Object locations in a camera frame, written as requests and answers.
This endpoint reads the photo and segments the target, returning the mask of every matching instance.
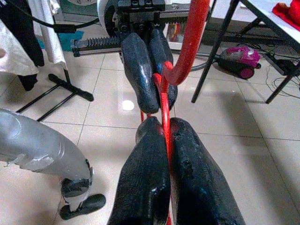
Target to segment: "red cloth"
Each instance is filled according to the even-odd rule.
[[[286,21],[289,25],[293,26],[300,31],[300,24],[297,24],[297,18],[300,17],[300,11],[295,10],[296,7],[300,7],[299,0],[293,0],[294,5],[292,8],[289,8],[284,3],[278,3],[272,10],[272,12],[279,16],[281,19]]]

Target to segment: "electrical cord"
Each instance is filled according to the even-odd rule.
[[[18,9],[24,15],[29,17],[31,20],[33,20],[33,21],[35,21],[35,22],[37,22],[37,23],[39,23],[43,26],[53,28],[56,33],[75,33],[76,30],[79,29],[79,28],[88,27],[88,26],[91,26],[91,25],[99,22],[99,19],[97,18],[97,19],[92,20],[90,22],[86,22],[86,23],[79,24],[79,25],[74,25],[74,24],[50,24],[50,23],[44,22],[42,20],[39,20],[39,19],[35,18],[34,16],[30,15],[29,13],[25,12],[23,9],[21,9],[19,6],[17,6],[15,3],[13,3],[11,0],[5,0],[5,1],[8,2],[9,4],[11,4],[16,9]]]
[[[266,83],[266,85],[268,86],[268,88],[270,89],[270,91],[274,92],[274,90],[277,89],[277,87],[278,87],[278,86],[276,85],[276,81],[285,79],[285,77],[279,77],[279,78],[276,78],[276,79],[272,82],[271,85],[272,85],[272,87],[273,87],[273,89],[274,89],[274,90],[273,90],[273,89],[270,87],[270,85],[268,84],[268,78],[269,78],[270,67],[271,67],[271,65],[269,65],[269,67],[268,67],[267,78],[266,78],[266,80],[265,80],[265,83]],[[298,78],[298,77],[296,77],[296,76],[293,77],[293,78],[295,78],[295,79],[297,80],[297,82],[294,81],[294,80],[291,80],[291,81],[292,81],[294,84],[300,86],[300,78]],[[299,96],[296,96],[296,95],[287,93],[286,91],[281,90],[281,92],[282,92],[283,94],[279,93],[278,95],[283,96],[283,97],[293,97],[293,98],[298,98],[298,99],[300,99]]]

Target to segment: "black wheel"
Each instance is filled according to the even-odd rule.
[[[239,75],[240,75],[240,78],[242,79],[249,79],[251,78],[253,75],[254,75],[254,69],[253,68],[244,68],[244,69],[241,69],[239,71]]]

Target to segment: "white cloth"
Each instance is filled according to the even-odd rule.
[[[53,12],[57,12],[59,9],[59,4],[56,0],[29,0],[28,3],[34,17],[47,23],[54,24],[52,15]],[[33,24],[34,33],[44,41],[49,61],[61,63],[63,67],[67,69],[60,41],[57,34],[54,32],[54,29],[40,25],[36,22]]]
[[[0,71],[16,75],[32,75],[38,73],[28,54],[20,42],[0,20]]]

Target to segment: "black foam pad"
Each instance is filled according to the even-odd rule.
[[[121,48],[125,74],[140,109],[144,113],[157,113],[159,104],[146,44],[136,33],[131,33],[122,41]]]
[[[245,225],[221,169],[191,125],[172,118],[171,135],[175,224]]]
[[[163,128],[156,117],[136,133],[136,146],[124,164],[108,225],[165,225],[170,177]]]
[[[173,55],[162,30],[154,29],[149,43],[149,55],[153,66],[153,72],[162,74],[164,63],[169,61],[173,64]],[[170,109],[173,107],[178,94],[177,86],[169,85],[168,99]]]

